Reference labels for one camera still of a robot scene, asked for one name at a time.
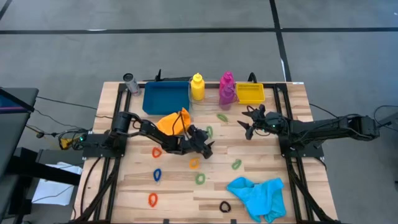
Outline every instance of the blue tray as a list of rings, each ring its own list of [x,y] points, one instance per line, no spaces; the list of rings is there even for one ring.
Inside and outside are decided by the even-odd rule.
[[[189,110],[188,82],[148,82],[142,109],[151,115],[168,115]]]

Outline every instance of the orange cloth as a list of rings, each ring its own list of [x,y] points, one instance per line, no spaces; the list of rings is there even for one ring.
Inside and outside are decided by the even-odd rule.
[[[179,117],[181,114],[182,119],[184,121],[185,130],[191,125],[191,116],[189,115],[188,111],[185,108],[182,108],[181,111],[178,113],[172,113],[167,115],[166,117],[160,119],[157,123],[157,128],[165,133],[166,135],[173,135],[173,124],[174,125],[174,135],[180,134],[182,132],[182,120]]]

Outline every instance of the pink bottle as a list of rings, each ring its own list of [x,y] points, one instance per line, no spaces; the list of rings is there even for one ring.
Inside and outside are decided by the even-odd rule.
[[[227,84],[223,89],[220,89],[220,100],[218,102],[219,106],[223,110],[229,110],[232,103],[235,102],[235,86],[232,84]]]
[[[235,80],[232,75],[232,72],[230,72],[230,71],[226,71],[220,79],[220,89],[219,89],[220,96],[221,96],[221,90],[224,89],[224,87],[227,84],[231,84],[233,86],[233,88],[235,89]]]

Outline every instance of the gray floor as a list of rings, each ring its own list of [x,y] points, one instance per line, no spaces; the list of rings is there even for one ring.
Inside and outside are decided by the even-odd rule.
[[[284,28],[398,26],[396,1],[276,3]],[[272,26],[268,1],[258,0],[13,0],[0,21],[0,30]],[[378,105],[397,104],[397,39],[395,32],[284,34],[293,81],[305,82],[312,103],[339,115],[371,115]],[[165,77],[201,72],[206,80],[217,80],[232,70],[237,80],[247,79],[250,72],[262,81],[284,80],[273,33],[0,35],[0,48],[1,86],[36,87],[41,96],[90,106],[97,105],[103,82],[120,81],[126,72],[144,80],[161,68]],[[43,100],[36,107],[84,128],[92,126],[95,115]],[[383,110],[380,116],[391,112]],[[313,115],[328,118],[317,109]],[[29,123],[45,131],[65,129],[36,113]],[[343,222],[396,222],[398,135],[390,130],[381,134],[372,142],[341,139],[324,145]],[[52,145],[29,130],[20,141],[34,150],[55,149]],[[71,214],[70,207],[33,209],[26,220],[35,223],[66,222]]]

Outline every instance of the white paper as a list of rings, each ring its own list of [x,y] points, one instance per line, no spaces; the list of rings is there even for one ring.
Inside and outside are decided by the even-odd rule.
[[[75,174],[81,174],[83,171],[82,168],[78,166],[70,166],[70,164],[64,162],[58,162],[57,165],[54,164],[46,164],[46,166],[61,168],[62,170],[66,170],[69,172],[73,172]],[[72,197],[73,186],[70,184],[63,184],[54,181],[49,181],[45,179],[40,179],[39,184],[37,185],[35,195],[33,196],[32,203],[41,203],[41,204],[52,204],[52,205],[63,205],[66,206],[70,202],[70,198]]]

